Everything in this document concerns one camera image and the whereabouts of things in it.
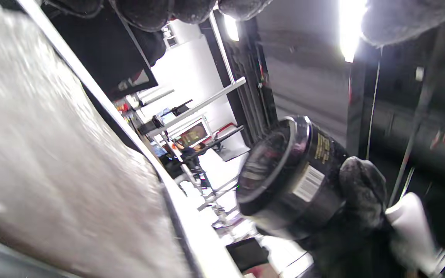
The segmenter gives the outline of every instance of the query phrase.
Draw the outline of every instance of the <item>wall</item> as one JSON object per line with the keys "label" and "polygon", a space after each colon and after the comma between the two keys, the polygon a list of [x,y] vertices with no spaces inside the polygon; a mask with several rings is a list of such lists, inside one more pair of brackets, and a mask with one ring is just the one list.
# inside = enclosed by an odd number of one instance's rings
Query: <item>wall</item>
{"label": "wall", "polygon": [[[198,26],[178,20],[171,25],[180,44],[169,49],[152,67],[152,72],[160,86],[167,90],[173,88],[175,92],[143,108],[142,112],[148,118],[190,99],[193,101],[187,106],[193,107],[223,89],[209,45]],[[212,102],[201,112],[205,113],[212,131],[236,122],[226,96]],[[223,145],[237,149],[244,146],[244,142],[240,134],[235,134]]]}

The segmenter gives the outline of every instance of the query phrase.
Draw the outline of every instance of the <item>gray fabric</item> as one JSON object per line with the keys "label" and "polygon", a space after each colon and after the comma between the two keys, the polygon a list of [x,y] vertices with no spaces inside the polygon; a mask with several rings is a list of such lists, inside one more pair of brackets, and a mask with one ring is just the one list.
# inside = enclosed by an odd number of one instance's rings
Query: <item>gray fabric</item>
{"label": "gray fabric", "polygon": [[83,277],[189,276],[152,166],[38,27],[1,8],[0,242]]}
{"label": "gray fabric", "polygon": [[445,0],[370,0],[362,32],[375,46],[413,39],[445,21]]}

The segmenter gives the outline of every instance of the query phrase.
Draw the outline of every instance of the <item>white light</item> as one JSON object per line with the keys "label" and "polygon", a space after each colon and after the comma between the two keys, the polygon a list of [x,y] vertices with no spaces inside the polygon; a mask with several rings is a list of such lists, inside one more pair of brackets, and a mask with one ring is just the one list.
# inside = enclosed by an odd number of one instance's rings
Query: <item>white light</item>
{"label": "white light", "polygon": [[238,42],[238,28],[236,27],[236,20],[229,15],[224,15],[224,24],[226,25],[226,32],[228,32],[229,38],[235,42]]}
{"label": "white light", "polygon": [[339,41],[345,61],[352,63],[362,35],[366,0],[339,0]]}

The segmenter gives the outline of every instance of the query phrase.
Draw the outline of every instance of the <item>metal rail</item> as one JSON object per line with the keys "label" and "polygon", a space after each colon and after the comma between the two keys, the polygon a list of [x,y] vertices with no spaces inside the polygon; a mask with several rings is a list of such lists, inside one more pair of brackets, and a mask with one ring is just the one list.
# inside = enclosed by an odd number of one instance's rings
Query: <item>metal rail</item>
{"label": "metal rail", "polygon": [[212,30],[214,31],[214,36],[216,37],[217,46],[219,46],[219,51],[221,51],[222,61],[226,66],[226,71],[228,72],[229,80],[231,84],[235,84],[233,77],[233,71],[231,71],[231,66],[229,64],[228,55],[226,54],[226,49],[224,49],[223,39],[221,38],[221,32],[219,32],[219,27],[217,26],[216,17],[214,16],[214,11],[209,14],[209,21],[212,25]]}
{"label": "metal rail", "polygon": [[168,128],[174,126],[175,124],[181,122],[182,120],[184,120],[185,118],[188,118],[189,116],[191,116],[193,113],[199,111],[200,109],[204,108],[205,106],[211,104],[212,102],[214,102],[215,100],[217,100],[218,98],[222,97],[223,95],[227,95],[229,92],[235,90],[236,88],[240,87],[241,85],[245,84],[246,80],[244,77],[238,79],[235,84],[231,84],[229,86],[227,86],[226,88],[222,89],[221,91],[219,91],[218,93],[216,93],[215,95],[207,98],[206,100],[204,100],[203,102],[199,103],[198,105],[192,107],[190,110],[188,110],[187,112],[184,112],[183,114],[181,114],[180,116],[177,116],[173,121],[167,123],[164,127],[162,128],[158,128],[155,129],[151,132],[149,132],[147,135],[150,137],[154,137],[158,134],[161,134],[161,132],[167,130]]}
{"label": "metal rail", "polygon": [[415,144],[415,138],[420,130],[420,125],[422,120],[425,118],[427,109],[429,107],[430,100],[434,94],[434,89],[436,86],[437,70],[441,67],[445,59],[445,23],[439,27],[437,31],[436,42],[434,44],[434,49],[432,50],[429,63],[425,72],[425,79],[422,84],[422,92],[420,93],[420,98],[418,100],[418,105],[415,109],[415,117],[413,118],[413,129],[411,131],[408,144],[406,146],[406,151],[404,152],[403,161],[401,162],[401,167],[399,168],[399,173],[397,174],[396,183],[392,189],[391,198],[389,200],[389,206],[392,206],[394,198],[396,197],[397,190],[403,179],[404,171],[406,165],[408,164],[411,151],[413,150],[413,145]]}

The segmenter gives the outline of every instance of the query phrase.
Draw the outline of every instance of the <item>gloved hand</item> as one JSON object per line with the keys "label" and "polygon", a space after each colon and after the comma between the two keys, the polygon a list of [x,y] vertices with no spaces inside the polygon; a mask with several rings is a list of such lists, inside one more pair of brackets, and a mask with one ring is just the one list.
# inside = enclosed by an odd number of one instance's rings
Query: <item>gloved hand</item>
{"label": "gloved hand", "polygon": [[314,258],[323,277],[403,277],[389,250],[391,227],[384,216],[385,178],[376,166],[348,158],[339,173],[346,197],[341,213],[323,230],[297,243]]}

